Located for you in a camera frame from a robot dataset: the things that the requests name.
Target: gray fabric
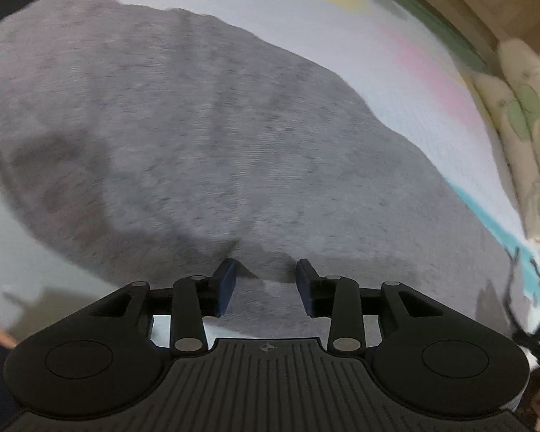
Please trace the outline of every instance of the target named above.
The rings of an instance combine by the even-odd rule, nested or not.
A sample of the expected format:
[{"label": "gray fabric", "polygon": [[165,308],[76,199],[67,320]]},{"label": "gray fabric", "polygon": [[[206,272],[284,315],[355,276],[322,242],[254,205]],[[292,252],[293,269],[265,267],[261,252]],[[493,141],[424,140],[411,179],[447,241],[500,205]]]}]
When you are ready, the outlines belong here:
[{"label": "gray fabric", "polygon": [[339,76],[180,9],[39,0],[0,23],[0,190],[38,239],[114,282],[237,258],[248,271],[217,323],[244,334],[323,332],[298,258],[469,316],[508,277],[478,218]]}]

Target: cushion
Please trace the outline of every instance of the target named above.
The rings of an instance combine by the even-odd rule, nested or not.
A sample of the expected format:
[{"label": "cushion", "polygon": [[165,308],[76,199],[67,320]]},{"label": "cushion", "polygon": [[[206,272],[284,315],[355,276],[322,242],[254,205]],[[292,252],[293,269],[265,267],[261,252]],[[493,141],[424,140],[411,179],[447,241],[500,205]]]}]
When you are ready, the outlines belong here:
[{"label": "cushion", "polygon": [[522,136],[531,135],[540,168],[540,57],[523,41],[512,39],[498,48],[499,61],[527,122]]},{"label": "cushion", "polygon": [[524,112],[512,89],[498,77],[480,73],[473,82],[502,140],[525,235],[540,240],[540,171]]}]

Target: gray cloth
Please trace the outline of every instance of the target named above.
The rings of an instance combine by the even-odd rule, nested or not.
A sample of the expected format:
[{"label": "gray cloth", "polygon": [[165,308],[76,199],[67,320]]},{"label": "gray cloth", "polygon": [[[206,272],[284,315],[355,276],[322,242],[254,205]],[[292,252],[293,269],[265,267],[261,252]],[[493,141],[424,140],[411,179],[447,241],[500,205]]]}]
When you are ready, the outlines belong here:
[{"label": "gray cloth", "polygon": [[38,239],[119,284],[237,258],[219,323],[244,334],[324,330],[303,315],[298,258],[472,317],[509,273],[424,154],[338,75],[181,9],[39,0],[1,22],[0,190]]}]

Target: crosshair marking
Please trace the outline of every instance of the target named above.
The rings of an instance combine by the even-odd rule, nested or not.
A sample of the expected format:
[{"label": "crosshair marking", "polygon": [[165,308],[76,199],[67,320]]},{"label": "crosshair marking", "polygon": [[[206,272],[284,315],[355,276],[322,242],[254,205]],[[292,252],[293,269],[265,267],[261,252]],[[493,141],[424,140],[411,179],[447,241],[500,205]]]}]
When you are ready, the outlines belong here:
[{"label": "crosshair marking", "polygon": [[260,351],[265,352],[267,354],[268,352],[273,351],[275,348],[276,347],[271,345],[270,343],[266,343],[265,345],[260,346],[259,349]]}]

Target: bed sheet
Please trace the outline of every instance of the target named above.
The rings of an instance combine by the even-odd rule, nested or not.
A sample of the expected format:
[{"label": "bed sheet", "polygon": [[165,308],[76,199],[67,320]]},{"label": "bed sheet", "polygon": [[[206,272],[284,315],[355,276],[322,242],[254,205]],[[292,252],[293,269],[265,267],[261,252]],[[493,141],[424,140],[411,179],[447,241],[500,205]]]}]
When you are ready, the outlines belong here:
[{"label": "bed sheet", "polygon": [[540,249],[524,237],[504,152],[470,70],[401,6],[392,0],[119,1],[210,14],[337,73],[382,123],[423,151],[505,248],[522,249],[525,294],[540,308],[530,263]]},{"label": "bed sheet", "polygon": [[[540,286],[530,259],[540,260],[540,251],[524,238],[501,144],[469,71],[409,12],[392,0],[119,1],[214,15],[340,75],[423,151],[501,245],[522,249],[524,294],[537,301],[528,328],[537,325]],[[0,325],[19,337],[114,289],[34,241],[1,202],[0,274]],[[160,326],[158,340],[167,336]]]}]

